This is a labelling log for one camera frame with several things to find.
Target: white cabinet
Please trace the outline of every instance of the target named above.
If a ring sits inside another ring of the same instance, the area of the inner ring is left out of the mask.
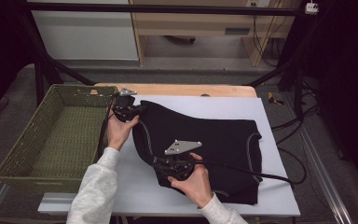
[[[128,4],[127,0],[30,2]],[[33,11],[48,53],[62,60],[138,60],[130,13]]]

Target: black metal pole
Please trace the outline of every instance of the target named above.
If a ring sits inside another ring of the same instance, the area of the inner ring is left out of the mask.
[[[298,8],[276,7],[206,7],[206,6],[163,6],[163,5],[121,5],[121,4],[71,4],[38,3],[21,4],[37,11],[82,11],[82,12],[138,12],[138,13],[183,13],[257,16],[307,16]]]

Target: metal bracket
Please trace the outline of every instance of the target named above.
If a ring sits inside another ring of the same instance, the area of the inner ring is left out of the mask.
[[[175,142],[167,150],[165,150],[165,155],[178,155],[201,146],[202,142],[187,142],[175,140]]]
[[[136,91],[132,91],[125,87],[122,87],[120,91],[120,96],[129,96],[129,95],[136,95],[136,94],[138,94]]]

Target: white sleeve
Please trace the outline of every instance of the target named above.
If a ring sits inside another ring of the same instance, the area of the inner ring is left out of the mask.
[[[236,210],[225,208],[215,194],[212,199],[199,210],[211,224],[247,224]]]
[[[84,174],[66,223],[109,223],[117,190],[116,166],[120,153],[107,147]]]

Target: wicker basket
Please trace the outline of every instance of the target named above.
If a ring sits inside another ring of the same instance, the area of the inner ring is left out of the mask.
[[[0,180],[31,192],[77,192],[96,161],[116,87],[53,85],[0,166]]]

